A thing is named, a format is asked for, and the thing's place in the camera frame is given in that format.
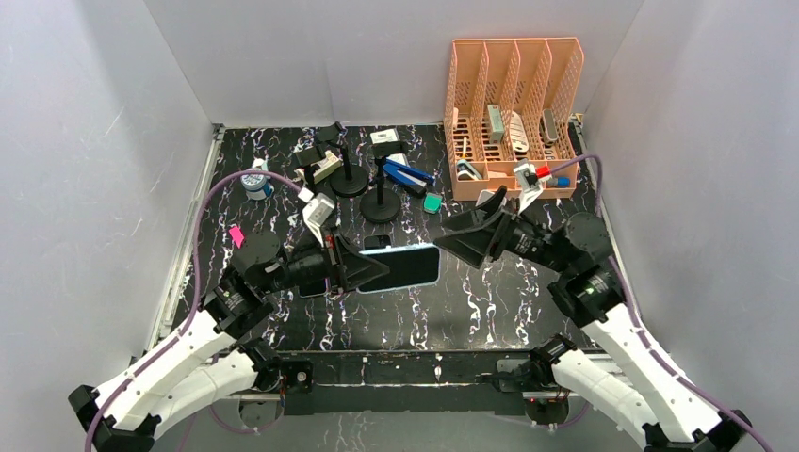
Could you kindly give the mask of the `light blue phone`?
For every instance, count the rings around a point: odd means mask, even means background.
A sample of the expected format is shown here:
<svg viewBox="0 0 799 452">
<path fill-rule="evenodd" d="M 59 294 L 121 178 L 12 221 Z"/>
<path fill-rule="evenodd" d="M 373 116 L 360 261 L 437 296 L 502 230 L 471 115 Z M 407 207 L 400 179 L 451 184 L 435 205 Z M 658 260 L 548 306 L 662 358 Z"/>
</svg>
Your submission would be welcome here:
<svg viewBox="0 0 799 452">
<path fill-rule="evenodd" d="M 389 272 L 358 287 L 358 293 L 434 285 L 440 279 L 441 251 L 432 243 L 364 250 L 363 254 L 387 265 Z"/>
</svg>

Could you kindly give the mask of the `black phone stand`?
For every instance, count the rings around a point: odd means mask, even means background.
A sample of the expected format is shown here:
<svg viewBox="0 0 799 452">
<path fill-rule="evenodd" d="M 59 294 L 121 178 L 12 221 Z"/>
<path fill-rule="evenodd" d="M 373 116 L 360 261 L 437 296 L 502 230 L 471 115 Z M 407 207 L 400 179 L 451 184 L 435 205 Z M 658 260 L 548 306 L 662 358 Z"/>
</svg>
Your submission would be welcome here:
<svg viewBox="0 0 799 452">
<path fill-rule="evenodd" d="M 408 145 L 404 141 L 381 142 L 373 144 L 371 149 L 377 168 L 374 187 L 361 198 L 359 210 L 367 222 L 383 224 L 396 219 L 401 209 L 400 197 L 385 187 L 384 166 L 390 155 L 395 153 L 406 154 Z"/>
<path fill-rule="evenodd" d="M 367 191 L 369 174 L 361 166 L 351 163 L 350 147 L 342 139 L 344 132 L 345 128 L 336 121 L 332 125 L 319 128 L 315 142 L 339 150 L 342 166 L 328 177 L 329 186 L 337 197 L 352 199 Z"/>
<path fill-rule="evenodd" d="M 313 174 L 317 168 L 316 163 L 325 157 L 325 152 L 326 151 L 322 151 L 320 147 L 314 146 L 294 153 L 297 168 L 302 172 L 304 187 L 310 189 L 315 194 L 319 193 L 322 181 L 316 183 Z"/>
</svg>

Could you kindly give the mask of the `clear-case phone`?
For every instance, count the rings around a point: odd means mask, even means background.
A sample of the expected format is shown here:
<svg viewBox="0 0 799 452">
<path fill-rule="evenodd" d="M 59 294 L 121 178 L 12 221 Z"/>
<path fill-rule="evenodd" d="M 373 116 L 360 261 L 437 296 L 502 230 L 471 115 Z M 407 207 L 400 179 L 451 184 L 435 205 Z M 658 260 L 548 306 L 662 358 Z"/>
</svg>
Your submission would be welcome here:
<svg viewBox="0 0 799 452">
<path fill-rule="evenodd" d="M 381 250 L 392 246 L 391 237 L 388 234 L 375 234 L 363 239 L 365 250 Z"/>
</svg>

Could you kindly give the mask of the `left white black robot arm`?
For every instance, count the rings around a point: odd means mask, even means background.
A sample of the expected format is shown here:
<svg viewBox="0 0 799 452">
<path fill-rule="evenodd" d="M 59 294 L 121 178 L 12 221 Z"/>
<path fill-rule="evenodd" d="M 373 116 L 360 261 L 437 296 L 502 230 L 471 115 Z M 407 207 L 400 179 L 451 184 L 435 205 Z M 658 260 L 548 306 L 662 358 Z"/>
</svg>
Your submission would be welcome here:
<svg viewBox="0 0 799 452">
<path fill-rule="evenodd" d="M 245 338 L 275 310 L 265 296 L 317 282 L 347 293 L 388 272 L 336 231 L 294 256 L 273 232 L 247 235 L 175 331 L 114 379 L 69 394 L 85 450 L 149 451 L 172 425 L 239 391 L 309 391 L 312 364 Z"/>
</svg>

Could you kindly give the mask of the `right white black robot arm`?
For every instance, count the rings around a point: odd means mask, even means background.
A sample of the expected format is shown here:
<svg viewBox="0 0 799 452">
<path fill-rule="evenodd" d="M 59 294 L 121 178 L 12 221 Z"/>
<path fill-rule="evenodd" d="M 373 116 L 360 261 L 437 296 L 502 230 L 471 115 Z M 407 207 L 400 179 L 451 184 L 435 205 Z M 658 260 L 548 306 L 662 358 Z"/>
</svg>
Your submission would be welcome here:
<svg viewBox="0 0 799 452">
<path fill-rule="evenodd" d="M 622 370 L 603 370 L 560 335 L 530 352 L 525 370 L 544 390 L 582 396 L 644 451 L 731 451 L 748 420 L 715 407 L 688 388 L 681 369 L 663 356 L 623 299 L 611 263 L 612 244 L 599 216 L 578 212 L 556 229 L 534 223 L 498 190 L 474 209 L 448 219 L 436 247 L 479 268 L 503 252 L 557 273 L 547 290 L 563 315 L 598 343 Z"/>
</svg>

